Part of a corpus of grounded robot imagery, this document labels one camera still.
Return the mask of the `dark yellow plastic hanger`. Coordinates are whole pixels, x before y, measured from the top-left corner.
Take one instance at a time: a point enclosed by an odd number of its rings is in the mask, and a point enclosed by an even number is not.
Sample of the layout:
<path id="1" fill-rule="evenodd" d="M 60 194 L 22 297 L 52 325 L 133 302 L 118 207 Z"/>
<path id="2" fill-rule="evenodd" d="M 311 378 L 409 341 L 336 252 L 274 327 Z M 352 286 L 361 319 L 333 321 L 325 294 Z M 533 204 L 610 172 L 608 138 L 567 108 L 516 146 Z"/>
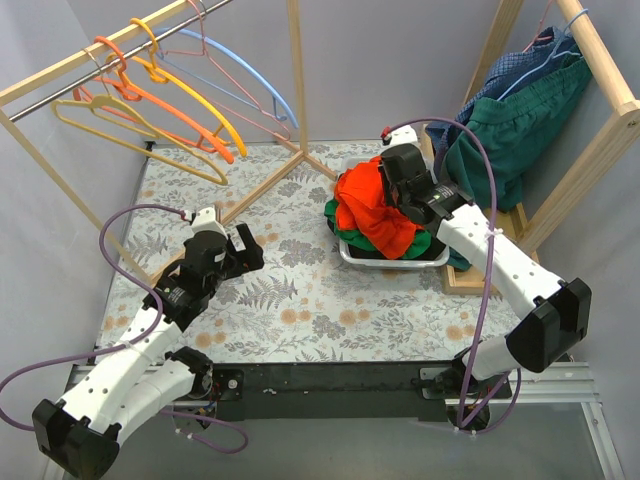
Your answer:
<path id="1" fill-rule="evenodd" d="M 209 130 L 198 124 L 196 121 L 189 122 L 188 125 L 198 132 L 199 137 L 197 141 L 187 140 L 174 134 L 171 134 L 171 137 L 180 141 L 185 140 L 187 145 L 193 146 L 207 153 L 220 153 L 227 163 L 232 164 L 234 160 L 233 155 L 228 149 L 229 142 L 221 139 L 219 136 L 222 130 L 226 130 L 230 134 L 231 140 L 235 144 L 239 154 L 245 157 L 248 154 L 247 147 L 229 120 L 216 107 L 214 107 L 209 100 L 193 89 L 190 85 L 157 65 L 155 54 L 159 50 L 159 44 L 151 28 L 138 18 L 132 18 L 129 23 L 141 28 L 151 40 L 151 46 L 148 50 L 148 60 L 140 58 L 139 56 L 132 57 L 134 62 L 137 62 L 146 70 L 149 79 L 154 83 L 171 83 L 177 86 L 184 93 L 201 104 L 219 122 L 219 125 L 215 130 Z"/>

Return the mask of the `green t shirt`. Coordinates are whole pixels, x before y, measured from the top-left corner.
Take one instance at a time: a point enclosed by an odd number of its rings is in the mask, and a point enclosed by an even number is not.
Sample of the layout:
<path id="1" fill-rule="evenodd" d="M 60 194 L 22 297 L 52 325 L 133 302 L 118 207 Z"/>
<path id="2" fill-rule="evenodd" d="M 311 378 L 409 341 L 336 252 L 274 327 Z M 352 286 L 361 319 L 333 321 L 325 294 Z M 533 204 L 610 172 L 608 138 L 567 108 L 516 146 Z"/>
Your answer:
<path id="1" fill-rule="evenodd" d="M 433 242 L 431 234 L 392 207 L 332 199 L 325 204 L 324 216 L 330 230 L 347 245 L 378 250 L 387 260 L 420 255 Z"/>

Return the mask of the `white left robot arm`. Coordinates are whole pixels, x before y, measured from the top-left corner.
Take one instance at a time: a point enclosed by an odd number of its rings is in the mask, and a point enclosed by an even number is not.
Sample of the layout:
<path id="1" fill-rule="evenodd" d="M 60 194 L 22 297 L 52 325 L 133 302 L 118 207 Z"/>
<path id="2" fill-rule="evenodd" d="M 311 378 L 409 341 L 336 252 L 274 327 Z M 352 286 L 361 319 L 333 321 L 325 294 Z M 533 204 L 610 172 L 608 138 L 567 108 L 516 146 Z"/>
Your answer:
<path id="1" fill-rule="evenodd" d="M 244 223 L 236 227 L 241 250 L 217 222 L 192 229 L 183 258 L 165 268 L 116 351 L 33 411 L 39 449 L 78 479 L 103 477 L 124 441 L 172 401 L 213 396 L 212 361 L 190 347 L 169 348 L 223 281 L 263 268 L 263 249 Z"/>

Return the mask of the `orange t shirt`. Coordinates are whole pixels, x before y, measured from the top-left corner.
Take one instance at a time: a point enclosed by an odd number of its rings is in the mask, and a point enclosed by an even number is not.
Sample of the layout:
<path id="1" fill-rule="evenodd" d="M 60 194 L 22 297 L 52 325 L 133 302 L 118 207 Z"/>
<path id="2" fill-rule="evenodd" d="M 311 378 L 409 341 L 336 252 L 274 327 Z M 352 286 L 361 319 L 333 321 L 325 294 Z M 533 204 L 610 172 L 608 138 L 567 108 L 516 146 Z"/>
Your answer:
<path id="1" fill-rule="evenodd" d="M 386 204 L 380 163 L 376 156 L 346 170 L 325 214 L 336 235 L 361 250 L 377 251 L 388 260 L 416 259 L 431 247 L 432 237 Z"/>

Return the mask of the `black t shirt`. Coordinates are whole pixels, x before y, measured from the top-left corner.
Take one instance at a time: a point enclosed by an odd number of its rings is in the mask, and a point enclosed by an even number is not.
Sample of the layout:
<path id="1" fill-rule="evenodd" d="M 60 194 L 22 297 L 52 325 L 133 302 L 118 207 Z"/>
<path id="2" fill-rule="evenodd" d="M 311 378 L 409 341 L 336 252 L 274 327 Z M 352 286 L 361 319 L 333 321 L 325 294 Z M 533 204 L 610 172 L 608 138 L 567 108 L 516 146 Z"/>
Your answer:
<path id="1" fill-rule="evenodd" d="M 409 261 L 433 261 L 437 259 L 444 251 L 445 245 L 438 241 L 433 241 L 431 245 L 420 255 L 417 256 L 403 256 L 401 260 Z M 386 260 L 386 257 L 378 250 L 368 251 L 363 250 L 353 245 L 347 245 L 347 251 L 353 258 L 370 259 L 370 260 Z"/>

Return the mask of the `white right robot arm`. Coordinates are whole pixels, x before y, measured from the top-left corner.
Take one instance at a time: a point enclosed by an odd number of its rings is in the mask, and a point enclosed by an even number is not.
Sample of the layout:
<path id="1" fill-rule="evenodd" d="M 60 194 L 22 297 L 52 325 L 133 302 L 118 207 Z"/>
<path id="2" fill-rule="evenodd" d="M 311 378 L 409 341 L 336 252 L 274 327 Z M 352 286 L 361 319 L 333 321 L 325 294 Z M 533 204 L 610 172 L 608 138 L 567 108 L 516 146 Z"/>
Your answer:
<path id="1" fill-rule="evenodd" d="M 475 397 L 506 372 L 543 372 L 586 337 L 592 299 L 586 283 L 544 269 L 491 228 L 453 182 L 433 182 L 416 146 L 383 151 L 379 171 L 386 204 L 484 270 L 520 321 L 506 335 L 459 352 L 450 367 L 424 382 L 429 393 Z"/>

